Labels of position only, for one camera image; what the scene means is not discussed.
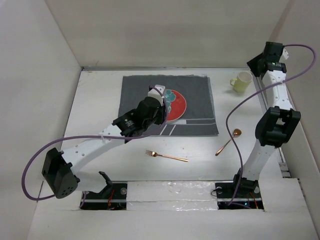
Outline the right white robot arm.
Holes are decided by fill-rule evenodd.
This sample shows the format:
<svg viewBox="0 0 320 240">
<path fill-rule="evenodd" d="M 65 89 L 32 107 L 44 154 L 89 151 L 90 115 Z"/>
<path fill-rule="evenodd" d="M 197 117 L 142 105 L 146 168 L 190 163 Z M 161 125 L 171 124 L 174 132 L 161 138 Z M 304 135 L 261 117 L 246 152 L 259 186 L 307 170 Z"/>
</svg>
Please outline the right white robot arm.
<svg viewBox="0 0 320 240">
<path fill-rule="evenodd" d="M 251 154 L 233 178 L 231 191 L 237 197 L 257 188 L 270 156 L 290 140 L 301 119 L 301 113 L 294 110 L 289 101 L 285 84 L 287 68 L 280 62 L 281 57 L 289 57 L 284 45 L 268 41 L 263 52 L 247 62 L 254 76 L 261 77 L 268 109 L 256 125 L 256 142 Z"/>
</svg>

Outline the red and teal round plate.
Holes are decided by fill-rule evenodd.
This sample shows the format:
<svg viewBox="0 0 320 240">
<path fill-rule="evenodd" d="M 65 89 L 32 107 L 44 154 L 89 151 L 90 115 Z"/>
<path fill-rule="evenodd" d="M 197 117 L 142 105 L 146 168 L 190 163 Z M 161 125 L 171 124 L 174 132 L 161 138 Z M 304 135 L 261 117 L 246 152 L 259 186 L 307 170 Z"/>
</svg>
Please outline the red and teal round plate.
<svg viewBox="0 0 320 240">
<path fill-rule="evenodd" d="M 172 89 L 167 89 L 164 97 L 167 103 L 167 121 L 173 122 L 181 118 L 187 109 L 185 97 L 178 91 Z"/>
</svg>

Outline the grey striped cloth placemat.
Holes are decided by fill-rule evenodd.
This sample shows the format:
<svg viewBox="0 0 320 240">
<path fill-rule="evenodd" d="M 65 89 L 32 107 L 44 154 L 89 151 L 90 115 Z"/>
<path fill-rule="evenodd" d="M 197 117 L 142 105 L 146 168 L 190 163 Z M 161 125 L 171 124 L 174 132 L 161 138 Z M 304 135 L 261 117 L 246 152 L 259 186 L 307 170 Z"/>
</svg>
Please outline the grey striped cloth placemat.
<svg viewBox="0 0 320 240">
<path fill-rule="evenodd" d="M 173 110 L 173 92 L 186 100 L 186 110 L 163 129 L 152 125 L 147 133 L 173 137 L 204 137 L 219 134 L 215 118 L 210 78 L 197 75 L 131 75 L 122 78 L 118 116 L 136 108 L 149 91 L 149 86 L 165 86 L 168 109 Z"/>
</svg>

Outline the yellow-green mug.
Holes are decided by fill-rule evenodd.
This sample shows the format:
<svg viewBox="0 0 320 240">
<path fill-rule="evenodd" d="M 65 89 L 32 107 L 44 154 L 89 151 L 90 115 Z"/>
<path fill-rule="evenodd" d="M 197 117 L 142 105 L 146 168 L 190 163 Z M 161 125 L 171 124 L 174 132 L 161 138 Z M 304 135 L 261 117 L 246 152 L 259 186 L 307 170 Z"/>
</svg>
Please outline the yellow-green mug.
<svg viewBox="0 0 320 240">
<path fill-rule="evenodd" d="M 241 71 L 238 73 L 236 78 L 230 80 L 229 84 L 235 92 L 244 93 L 252 81 L 253 76 L 250 72 Z"/>
</svg>

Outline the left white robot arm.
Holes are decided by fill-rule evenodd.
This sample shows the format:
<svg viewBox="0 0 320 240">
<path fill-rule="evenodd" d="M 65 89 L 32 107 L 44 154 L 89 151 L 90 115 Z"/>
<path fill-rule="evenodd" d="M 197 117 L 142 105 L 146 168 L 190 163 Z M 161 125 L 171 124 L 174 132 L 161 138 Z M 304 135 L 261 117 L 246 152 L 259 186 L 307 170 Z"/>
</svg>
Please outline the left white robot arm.
<svg viewBox="0 0 320 240">
<path fill-rule="evenodd" d="M 131 140 L 147 137 L 151 125 L 162 126 L 167 118 L 164 97 L 147 96 L 138 107 L 115 119 L 99 135 L 66 150 L 52 148 L 46 153 L 42 175 L 57 199 L 73 193 L 80 183 L 76 174 L 103 153 Z"/>
</svg>

